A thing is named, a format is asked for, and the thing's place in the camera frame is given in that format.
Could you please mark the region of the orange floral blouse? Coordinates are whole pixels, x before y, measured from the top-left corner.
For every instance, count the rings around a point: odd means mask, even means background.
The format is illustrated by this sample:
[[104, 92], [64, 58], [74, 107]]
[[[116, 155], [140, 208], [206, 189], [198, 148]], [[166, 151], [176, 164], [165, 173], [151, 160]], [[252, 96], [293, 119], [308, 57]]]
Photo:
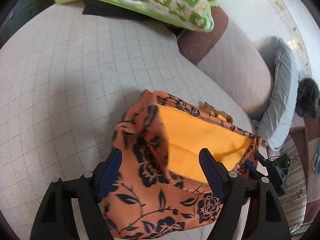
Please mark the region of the orange floral blouse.
[[113, 237], [153, 239], [214, 223], [222, 209], [199, 163], [206, 148], [228, 171], [248, 178], [261, 137], [171, 94], [144, 91], [117, 124], [122, 163], [100, 203]]

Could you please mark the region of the striped beige cushion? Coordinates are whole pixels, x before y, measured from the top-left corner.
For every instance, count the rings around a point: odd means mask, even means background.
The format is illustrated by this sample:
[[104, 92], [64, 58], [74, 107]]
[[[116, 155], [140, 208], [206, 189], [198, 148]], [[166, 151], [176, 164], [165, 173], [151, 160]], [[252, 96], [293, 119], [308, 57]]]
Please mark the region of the striped beige cushion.
[[290, 232], [293, 233], [301, 227], [304, 221], [307, 188], [303, 165], [295, 142], [290, 135], [287, 136], [280, 150], [274, 151], [269, 147], [267, 148], [268, 159], [274, 160], [284, 154], [289, 156], [291, 165], [289, 174], [286, 175], [287, 192], [279, 199], [285, 212]]

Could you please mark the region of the grey pillow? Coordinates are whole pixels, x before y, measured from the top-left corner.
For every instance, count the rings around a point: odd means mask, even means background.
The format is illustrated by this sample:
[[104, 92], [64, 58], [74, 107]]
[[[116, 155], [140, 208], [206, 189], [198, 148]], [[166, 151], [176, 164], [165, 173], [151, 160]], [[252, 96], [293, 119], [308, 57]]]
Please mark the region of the grey pillow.
[[297, 102], [299, 72], [291, 48], [280, 38], [274, 56], [274, 88], [270, 103], [254, 128], [269, 148], [282, 148], [292, 125]]

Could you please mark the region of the light blue cloth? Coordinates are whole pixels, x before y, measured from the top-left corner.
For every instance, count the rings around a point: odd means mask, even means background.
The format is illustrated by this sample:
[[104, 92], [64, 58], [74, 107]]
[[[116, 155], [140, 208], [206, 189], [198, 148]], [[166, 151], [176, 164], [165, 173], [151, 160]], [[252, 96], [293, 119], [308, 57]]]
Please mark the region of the light blue cloth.
[[320, 144], [320, 139], [317, 138], [316, 153], [315, 153], [315, 156], [311, 162], [311, 167], [312, 167], [313, 173], [315, 175], [320, 174], [320, 145], [319, 144]]

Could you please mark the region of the dark furry garment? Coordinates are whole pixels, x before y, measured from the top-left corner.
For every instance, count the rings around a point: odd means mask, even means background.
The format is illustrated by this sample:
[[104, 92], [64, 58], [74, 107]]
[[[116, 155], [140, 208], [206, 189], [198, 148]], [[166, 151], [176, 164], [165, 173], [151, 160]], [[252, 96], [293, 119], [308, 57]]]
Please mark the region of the dark furry garment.
[[298, 84], [295, 112], [300, 117], [309, 115], [319, 119], [319, 88], [310, 77], [302, 79]]

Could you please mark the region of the pink bolster cushion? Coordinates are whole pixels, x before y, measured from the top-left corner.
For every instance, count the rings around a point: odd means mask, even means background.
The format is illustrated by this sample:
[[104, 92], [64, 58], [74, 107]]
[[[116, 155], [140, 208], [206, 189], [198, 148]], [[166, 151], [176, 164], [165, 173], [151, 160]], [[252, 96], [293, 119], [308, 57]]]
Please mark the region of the pink bolster cushion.
[[207, 74], [251, 119], [268, 108], [273, 76], [255, 45], [220, 7], [211, 8], [210, 33], [184, 30], [178, 37], [181, 54]]

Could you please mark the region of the black folded cloth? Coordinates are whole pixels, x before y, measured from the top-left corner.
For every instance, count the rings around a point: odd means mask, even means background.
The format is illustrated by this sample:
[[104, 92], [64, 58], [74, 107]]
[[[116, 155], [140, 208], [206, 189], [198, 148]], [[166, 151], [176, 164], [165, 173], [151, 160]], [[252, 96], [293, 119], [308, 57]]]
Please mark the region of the black folded cloth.
[[83, 15], [93, 15], [93, 16], [117, 18], [117, 19], [123, 19], [123, 20], [134, 20], [134, 21], [149, 22], [149, 23], [157, 22], [157, 23], [164, 24], [164, 26], [168, 28], [171, 32], [173, 32], [176, 37], [179, 37], [181, 33], [184, 32], [184, 28], [177, 27], [169, 23], [165, 23], [164, 21], [157, 20], [155, 18], [141, 14], [139, 12], [118, 7], [110, 3], [106, 3], [98, 0], [81, 0], [81, 1], [85, 5], [85, 8], [82, 12]]

